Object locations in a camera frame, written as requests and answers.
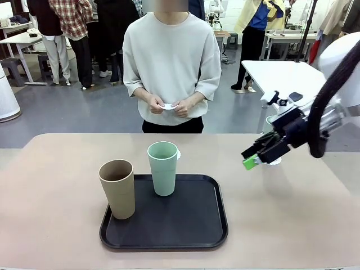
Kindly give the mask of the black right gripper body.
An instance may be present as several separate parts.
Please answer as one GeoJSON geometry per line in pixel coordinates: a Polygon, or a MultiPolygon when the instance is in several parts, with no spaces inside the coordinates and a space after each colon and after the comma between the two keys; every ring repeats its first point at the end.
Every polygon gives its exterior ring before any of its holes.
{"type": "Polygon", "coordinates": [[[273,130],[293,148],[307,143],[308,121],[299,108],[277,115],[272,122],[273,130]]]}

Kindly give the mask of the person's left hand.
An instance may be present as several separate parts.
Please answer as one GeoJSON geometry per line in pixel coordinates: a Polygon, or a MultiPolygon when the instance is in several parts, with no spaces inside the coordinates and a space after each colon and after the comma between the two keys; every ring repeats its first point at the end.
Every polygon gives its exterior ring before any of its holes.
{"type": "Polygon", "coordinates": [[[188,113],[191,109],[191,103],[190,100],[187,98],[185,100],[175,102],[174,104],[172,104],[172,107],[174,108],[176,116],[180,118],[187,118],[188,113]]]}

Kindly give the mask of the person's right hand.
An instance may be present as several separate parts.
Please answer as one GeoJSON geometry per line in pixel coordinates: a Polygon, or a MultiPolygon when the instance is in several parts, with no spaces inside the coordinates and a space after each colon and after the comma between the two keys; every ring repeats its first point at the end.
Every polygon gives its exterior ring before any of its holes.
{"type": "Polygon", "coordinates": [[[164,111],[165,105],[164,105],[162,99],[157,95],[152,95],[152,94],[149,95],[147,98],[147,103],[148,103],[150,111],[153,114],[159,115],[164,111]]]}

